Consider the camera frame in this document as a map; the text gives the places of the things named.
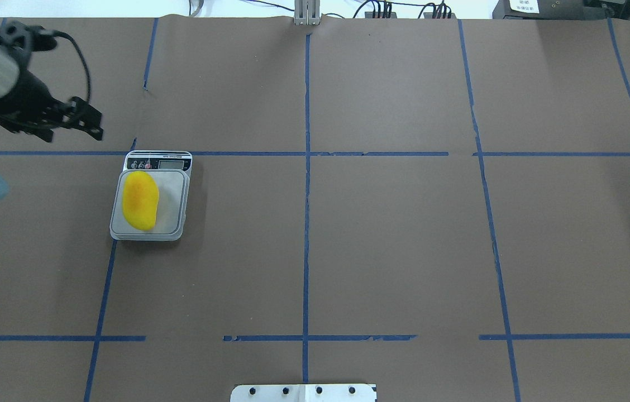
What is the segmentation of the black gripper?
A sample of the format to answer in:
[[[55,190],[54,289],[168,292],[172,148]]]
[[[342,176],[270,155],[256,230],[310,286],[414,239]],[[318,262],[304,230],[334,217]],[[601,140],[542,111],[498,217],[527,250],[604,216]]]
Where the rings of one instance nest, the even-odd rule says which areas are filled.
[[[19,21],[0,28],[0,50],[18,69],[15,83],[9,84],[6,94],[0,96],[0,125],[13,133],[32,135],[52,135],[57,128],[73,129],[102,141],[101,112],[79,97],[68,102],[55,99],[46,84],[28,69],[32,54],[57,48],[58,38],[70,36]]]

